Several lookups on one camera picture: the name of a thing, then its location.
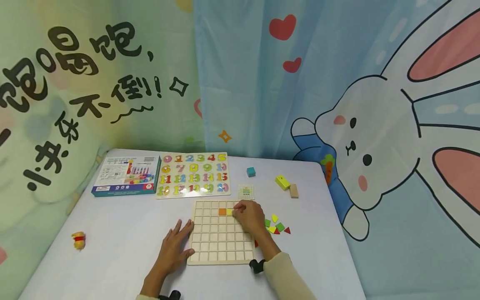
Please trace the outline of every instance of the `green square tile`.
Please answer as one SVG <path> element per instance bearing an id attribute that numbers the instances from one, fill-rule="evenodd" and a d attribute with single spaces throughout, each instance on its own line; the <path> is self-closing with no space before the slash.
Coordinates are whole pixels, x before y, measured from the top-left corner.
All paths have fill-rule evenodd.
<path id="1" fill-rule="evenodd" d="M 276 228 L 278 229 L 278 231 L 282 232 L 282 231 L 285 229 L 285 226 L 283 226 L 282 223 L 278 223 L 278 224 L 276 225 Z"/>

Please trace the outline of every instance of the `orange star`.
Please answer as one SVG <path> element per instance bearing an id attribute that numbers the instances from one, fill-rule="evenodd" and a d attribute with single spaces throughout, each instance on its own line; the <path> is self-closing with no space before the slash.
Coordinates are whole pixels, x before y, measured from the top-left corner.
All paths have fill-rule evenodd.
<path id="1" fill-rule="evenodd" d="M 220 138 L 222 138 L 222 140 L 225 142 L 225 143 L 228 143 L 229 140 L 232 139 L 231 136 L 228 135 L 228 133 L 223 130 L 221 134 L 218 135 Z"/>

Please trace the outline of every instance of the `white table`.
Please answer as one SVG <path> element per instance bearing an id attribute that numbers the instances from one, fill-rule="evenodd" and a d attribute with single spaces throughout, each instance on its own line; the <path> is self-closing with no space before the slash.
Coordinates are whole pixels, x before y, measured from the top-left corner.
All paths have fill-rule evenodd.
<path id="1" fill-rule="evenodd" d="M 161 152 L 113 149 L 108 156 L 161 155 Z M 291 235 L 274 235 L 318 299 L 365 299 L 342 227 L 320 166 L 313 162 L 229 157 L 231 196 L 239 184 L 253 184 L 265 216 L 276 214 Z M 247 167 L 256 176 L 248 178 Z M 298 186 L 291 199 L 275 183 L 284 175 Z M 154 194 L 95 198 L 93 182 L 23 291 L 21 300 L 135 299 L 155 261 L 168 229 L 192 215 L 199 198 L 156 200 Z M 84 231 L 86 247 L 78 252 L 71 234 Z M 262 258 L 259 249 L 257 260 Z M 276 299 L 264 273 L 248 265 L 188 266 L 169 276 L 162 295 L 177 289 L 182 299 Z"/>

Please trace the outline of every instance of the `rabbit paw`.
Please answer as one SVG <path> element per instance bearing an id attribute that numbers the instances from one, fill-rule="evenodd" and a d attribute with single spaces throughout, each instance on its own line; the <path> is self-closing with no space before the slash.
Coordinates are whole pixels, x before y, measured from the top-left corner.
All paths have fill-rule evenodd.
<path id="1" fill-rule="evenodd" d="M 365 212 L 356 206 L 352 206 L 349 209 L 342 225 L 348 234 L 355 240 L 362 241 L 368 236 L 370 223 Z"/>
<path id="2" fill-rule="evenodd" d="M 309 119 L 298 118 L 293 122 L 290 131 L 293 137 L 298 135 L 315 134 L 315 125 Z"/>

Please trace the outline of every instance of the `wooden number puzzle board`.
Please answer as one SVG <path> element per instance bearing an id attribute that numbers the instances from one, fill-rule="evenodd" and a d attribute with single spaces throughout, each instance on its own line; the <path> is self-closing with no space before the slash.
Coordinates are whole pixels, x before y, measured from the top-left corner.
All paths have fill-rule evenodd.
<path id="1" fill-rule="evenodd" d="M 255 258 L 255 243 L 249 233 L 232 216 L 233 201 L 196 201 L 195 226 L 190 247 L 195 253 L 190 265 L 249 264 Z"/>
<path id="2" fill-rule="evenodd" d="M 167 153 L 162 157 L 157 199 L 230 194 L 226 152 Z"/>

